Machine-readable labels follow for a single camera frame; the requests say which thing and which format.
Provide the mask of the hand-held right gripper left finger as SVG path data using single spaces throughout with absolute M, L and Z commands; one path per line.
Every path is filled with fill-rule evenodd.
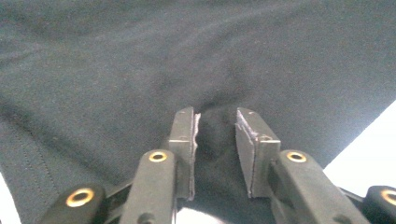
M 177 158 L 176 196 L 179 199 L 192 200 L 195 195 L 194 164 L 200 118 L 192 106 L 177 111 L 169 135 L 169 150 Z

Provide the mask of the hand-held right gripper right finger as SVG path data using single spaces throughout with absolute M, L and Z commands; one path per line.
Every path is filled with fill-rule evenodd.
M 269 198 L 271 160 L 280 151 L 281 141 L 255 111 L 238 107 L 235 140 L 249 198 Z

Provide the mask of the black tank top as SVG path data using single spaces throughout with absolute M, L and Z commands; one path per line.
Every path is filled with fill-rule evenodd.
M 328 164 L 396 100 L 396 0 L 0 0 L 0 173 L 21 224 L 129 181 L 192 107 L 191 208 L 273 224 L 247 196 L 236 111 Z

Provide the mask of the white table mat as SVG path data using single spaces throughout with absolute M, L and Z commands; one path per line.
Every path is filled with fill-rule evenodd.
M 270 163 L 276 224 L 396 224 L 396 101 L 326 168 L 301 150 Z M 55 196 L 29 195 L 46 213 L 32 224 L 177 224 L 177 158 L 163 148 L 144 153 L 134 178 L 113 192 L 76 185 Z

